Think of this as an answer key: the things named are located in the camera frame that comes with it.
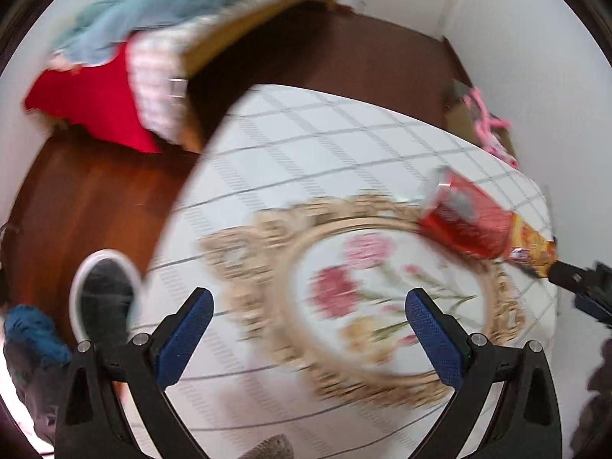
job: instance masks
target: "bolt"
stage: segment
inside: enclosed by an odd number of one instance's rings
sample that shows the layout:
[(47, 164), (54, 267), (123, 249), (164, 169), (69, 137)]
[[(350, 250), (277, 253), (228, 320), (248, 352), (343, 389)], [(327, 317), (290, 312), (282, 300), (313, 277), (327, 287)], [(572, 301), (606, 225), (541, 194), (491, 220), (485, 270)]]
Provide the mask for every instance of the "bolt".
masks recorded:
[(138, 347), (143, 346), (149, 341), (149, 335), (146, 333), (139, 333), (132, 339), (132, 343)]
[(487, 337), (483, 335), (482, 333), (474, 333), (469, 338), (470, 340), (472, 340), (472, 343), (476, 345), (477, 347), (484, 347), (488, 342)]
[(536, 340), (531, 340), (531, 342), (529, 342), (529, 348), (536, 353), (542, 352), (542, 344)]
[(84, 340), (83, 342), (77, 345), (76, 349), (82, 354), (84, 354), (89, 349), (91, 349), (91, 342), (89, 340)]

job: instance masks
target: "red cloth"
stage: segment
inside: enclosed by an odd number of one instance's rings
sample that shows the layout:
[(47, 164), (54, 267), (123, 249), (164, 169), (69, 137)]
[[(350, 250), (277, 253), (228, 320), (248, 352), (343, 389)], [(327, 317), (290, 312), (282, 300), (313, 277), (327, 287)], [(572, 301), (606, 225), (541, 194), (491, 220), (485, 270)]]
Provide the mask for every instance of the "red cloth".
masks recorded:
[(121, 44), (117, 56), (98, 67), (44, 71), (26, 97), (25, 108), (82, 124), (97, 139), (159, 153), (154, 137), (138, 119), (127, 80), (126, 48), (127, 43)]

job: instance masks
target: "shoe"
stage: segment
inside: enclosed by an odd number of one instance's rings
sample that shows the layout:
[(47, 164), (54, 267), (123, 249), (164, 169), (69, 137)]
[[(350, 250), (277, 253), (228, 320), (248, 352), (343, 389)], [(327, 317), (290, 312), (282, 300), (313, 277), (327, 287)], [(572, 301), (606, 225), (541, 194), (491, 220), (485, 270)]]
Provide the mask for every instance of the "shoe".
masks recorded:
[(70, 324), (77, 343), (90, 340), (97, 348), (126, 343), (141, 289), (139, 272), (121, 252), (105, 249), (87, 257), (70, 287)]

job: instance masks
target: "wooden floor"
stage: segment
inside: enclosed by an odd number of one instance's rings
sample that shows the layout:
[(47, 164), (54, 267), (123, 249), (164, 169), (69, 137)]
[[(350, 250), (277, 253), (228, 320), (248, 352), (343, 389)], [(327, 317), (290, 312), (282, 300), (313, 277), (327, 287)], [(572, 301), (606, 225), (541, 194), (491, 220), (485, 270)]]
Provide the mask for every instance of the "wooden floor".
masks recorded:
[[(363, 16), (302, 5), (227, 50), (190, 83), (207, 136), (253, 84), (276, 83), (360, 99), (443, 122), (443, 93), (460, 71), (445, 47)], [(115, 248), (145, 273), (197, 157), (162, 144), (143, 155), (72, 128), (42, 148), (11, 215), (3, 262), (14, 303), (39, 306), (73, 343), (72, 277), (93, 251)]]

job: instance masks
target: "blue blanket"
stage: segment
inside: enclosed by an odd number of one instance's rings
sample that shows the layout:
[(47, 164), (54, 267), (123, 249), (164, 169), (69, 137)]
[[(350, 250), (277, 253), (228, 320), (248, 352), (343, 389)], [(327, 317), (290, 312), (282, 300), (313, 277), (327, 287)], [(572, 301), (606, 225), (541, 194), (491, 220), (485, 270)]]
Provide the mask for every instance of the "blue blanket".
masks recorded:
[(54, 45), (76, 63), (108, 62), (116, 46), (139, 29), (173, 26), (199, 15), (211, 15), (240, 0), (105, 0), (87, 7), (76, 26)]

